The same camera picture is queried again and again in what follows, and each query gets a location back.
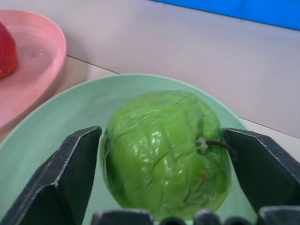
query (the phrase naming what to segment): pink bowl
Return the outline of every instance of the pink bowl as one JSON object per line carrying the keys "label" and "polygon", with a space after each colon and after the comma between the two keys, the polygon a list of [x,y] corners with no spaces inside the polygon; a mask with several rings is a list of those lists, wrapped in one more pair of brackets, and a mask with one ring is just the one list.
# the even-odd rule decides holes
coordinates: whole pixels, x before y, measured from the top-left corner
{"label": "pink bowl", "polygon": [[53,21],[36,13],[0,9],[0,21],[15,39],[18,67],[0,79],[0,134],[16,125],[54,92],[67,44]]}

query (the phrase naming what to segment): green plate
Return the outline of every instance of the green plate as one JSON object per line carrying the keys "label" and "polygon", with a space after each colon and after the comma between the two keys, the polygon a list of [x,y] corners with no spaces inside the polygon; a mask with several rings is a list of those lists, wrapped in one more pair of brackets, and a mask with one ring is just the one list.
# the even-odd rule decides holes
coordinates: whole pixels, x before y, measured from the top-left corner
{"label": "green plate", "polygon": [[[34,171],[76,130],[100,125],[131,98],[153,90],[186,90],[205,100],[218,114],[222,127],[247,129],[239,118],[208,93],[184,82],[146,74],[113,75],[79,84],[50,99],[27,116],[0,145],[0,219],[21,193]],[[232,190],[218,210],[221,219],[242,216],[254,222],[256,214],[232,169]],[[117,209],[101,177],[99,160],[84,218],[90,225],[97,210]]]}

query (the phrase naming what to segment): strawberry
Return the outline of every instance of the strawberry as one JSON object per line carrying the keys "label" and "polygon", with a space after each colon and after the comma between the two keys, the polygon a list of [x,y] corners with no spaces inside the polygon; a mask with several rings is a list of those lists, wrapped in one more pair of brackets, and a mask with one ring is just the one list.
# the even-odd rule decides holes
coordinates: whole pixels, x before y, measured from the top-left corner
{"label": "strawberry", "polygon": [[18,59],[13,36],[0,22],[0,78],[10,74],[17,67]]}

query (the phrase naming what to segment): table surface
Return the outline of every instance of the table surface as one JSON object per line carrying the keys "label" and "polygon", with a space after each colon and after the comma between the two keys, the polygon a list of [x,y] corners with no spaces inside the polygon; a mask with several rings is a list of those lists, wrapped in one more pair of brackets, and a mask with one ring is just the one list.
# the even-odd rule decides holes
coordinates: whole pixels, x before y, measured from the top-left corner
{"label": "table surface", "polygon": [[150,0],[0,0],[0,7],[41,13],[63,29],[69,57],[56,93],[114,72],[174,77],[214,95],[300,161],[298,31]]}

